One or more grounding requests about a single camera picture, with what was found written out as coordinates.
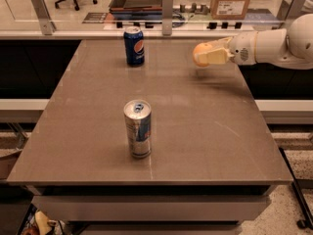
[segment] brown tabletop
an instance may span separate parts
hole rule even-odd
[[[8,178],[31,185],[270,185],[291,182],[234,64],[199,70],[197,40],[146,39],[126,65],[121,38],[84,40]],[[152,106],[152,153],[128,150],[124,105]]]

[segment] table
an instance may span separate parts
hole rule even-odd
[[[146,62],[130,68],[121,37],[83,40],[8,182],[32,189],[50,218],[104,222],[99,234],[121,223],[134,234],[238,232],[292,178],[239,68],[198,69],[198,43],[146,39]],[[142,160],[126,138],[133,99],[152,106],[153,150]]]

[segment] black tripod leg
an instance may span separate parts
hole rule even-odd
[[[291,168],[291,164],[285,154],[285,151],[283,148],[280,148],[280,152],[286,162],[286,165],[287,167],[289,168],[290,172],[291,172],[291,175],[292,175],[292,178],[293,178],[293,183],[292,183],[292,188],[293,188],[293,191],[294,191],[294,194],[300,204],[300,207],[302,209],[302,212],[303,212],[303,215],[305,217],[305,220],[299,220],[297,222],[297,226],[299,228],[310,228],[311,230],[313,230],[313,216],[312,216],[312,213],[311,213],[311,210],[310,208],[308,207],[307,203],[306,203],[306,200],[303,196],[303,193],[301,191],[301,187],[299,185],[299,183],[297,182],[297,179],[296,177],[294,176],[294,173],[293,173],[293,170]]]

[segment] cardboard box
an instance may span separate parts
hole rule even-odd
[[[250,0],[211,0],[210,13],[214,20],[243,20]]]

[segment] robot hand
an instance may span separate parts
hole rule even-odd
[[[313,69],[313,14],[296,19],[288,29],[249,31],[201,43],[193,52],[197,66],[269,63],[281,68]]]

